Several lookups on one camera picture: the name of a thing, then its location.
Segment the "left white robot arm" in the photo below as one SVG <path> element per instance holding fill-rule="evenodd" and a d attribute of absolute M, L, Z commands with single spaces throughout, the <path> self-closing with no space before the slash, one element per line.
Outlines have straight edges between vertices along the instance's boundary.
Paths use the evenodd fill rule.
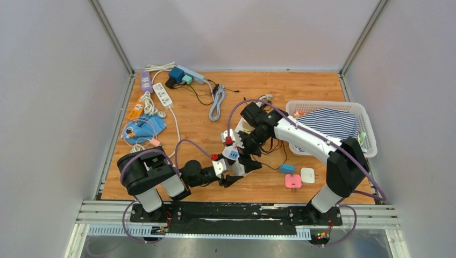
<path fill-rule="evenodd" d="M 163 200 L 157 191 L 162 186 L 173 201 L 180 201 L 191 194 L 191 188 L 218 182 L 228 188 L 250 172 L 262 168 L 238 147 L 229 146 L 211 157 L 212 165 L 202 167 L 196 160 L 188 161 L 182 168 L 172 163 L 162 147 L 153 147 L 131 153 L 117 161 L 120 182 L 127 193 L 144 208 L 144 215 L 152 222 L 165 215 Z"/>

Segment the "white power strip blue USB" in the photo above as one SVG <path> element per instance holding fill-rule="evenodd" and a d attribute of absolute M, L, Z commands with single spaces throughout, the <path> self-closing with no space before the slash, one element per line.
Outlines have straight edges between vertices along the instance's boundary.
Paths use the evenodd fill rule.
<path fill-rule="evenodd" d="M 246 176 L 243 172 L 243 168 L 240 165 L 238 159 L 240 158 L 240 150 L 243 149 L 243 144 L 241 143 L 241 138 L 239 132 L 243 131 L 249 133 L 253 129 L 244 118 L 241 118 L 238 122 L 237 126 L 235 127 L 234 131 L 234 139 L 235 143 L 231 146 L 225 146 L 225 149 L 222 152 L 222 156 L 228 159 L 230 164 L 231 170 L 234 176 Z"/>

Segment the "black charger with cable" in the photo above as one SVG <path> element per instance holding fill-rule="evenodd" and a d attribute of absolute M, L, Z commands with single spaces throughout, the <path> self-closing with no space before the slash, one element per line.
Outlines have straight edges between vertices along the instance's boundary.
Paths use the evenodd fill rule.
<path fill-rule="evenodd" d="M 278 140 L 275 138 L 270 139 L 270 145 L 268 149 L 264 149 L 263 147 L 260 147 L 261 154 L 263 156 L 269 156 L 277 151 L 282 151 L 284 153 L 284 160 L 282 161 L 281 164 L 278 164 L 277 166 L 271 166 L 267 163 L 261 162 L 258 160 L 255 156 L 252 156 L 252 159 L 256 162 L 259 162 L 263 166 L 266 166 L 267 168 L 270 168 L 272 170 L 279 170 L 282 165 L 285 165 L 285 163 L 288 161 L 288 154 L 285 149 L 284 141 Z"/>

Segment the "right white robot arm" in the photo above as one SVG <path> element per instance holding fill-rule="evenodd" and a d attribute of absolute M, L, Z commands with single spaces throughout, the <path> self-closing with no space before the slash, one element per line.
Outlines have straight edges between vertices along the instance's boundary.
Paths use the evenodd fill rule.
<path fill-rule="evenodd" d="M 279 109 L 266 112 L 255 103 L 241 111 L 253 131 L 241 136 L 242 153 L 261 155 L 261 147 L 270 138 L 291 143 L 326 165 L 326 183 L 308 204 L 307 217 L 313 224 L 321 224 L 329 216 L 328 210 L 349 197 L 368 175 L 365 156 L 354 138 L 341 140 L 299 123 Z"/>

